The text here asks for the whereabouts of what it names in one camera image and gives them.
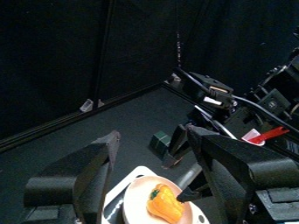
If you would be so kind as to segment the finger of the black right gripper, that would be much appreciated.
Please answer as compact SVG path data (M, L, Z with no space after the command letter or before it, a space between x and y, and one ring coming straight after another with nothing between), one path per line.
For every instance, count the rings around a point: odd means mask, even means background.
M176 199L182 203L207 198L212 195L208 181L202 172L195 175L186 174L179 179L178 186L182 188L182 193L176 196Z
M179 124L172 133L171 142L163 155L163 168L170 169L171 167L176 166L190 150L187 130L186 127Z

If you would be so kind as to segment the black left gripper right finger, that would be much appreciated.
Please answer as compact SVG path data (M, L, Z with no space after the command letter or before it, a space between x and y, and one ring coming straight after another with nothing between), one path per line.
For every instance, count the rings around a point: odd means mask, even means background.
M299 164L190 125L187 137L223 224L299 224Z

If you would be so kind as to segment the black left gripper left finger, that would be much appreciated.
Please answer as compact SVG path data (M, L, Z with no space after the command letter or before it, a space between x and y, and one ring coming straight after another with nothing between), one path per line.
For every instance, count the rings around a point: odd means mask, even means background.
M23 224L101 224L119 141L112 131L29 178Z

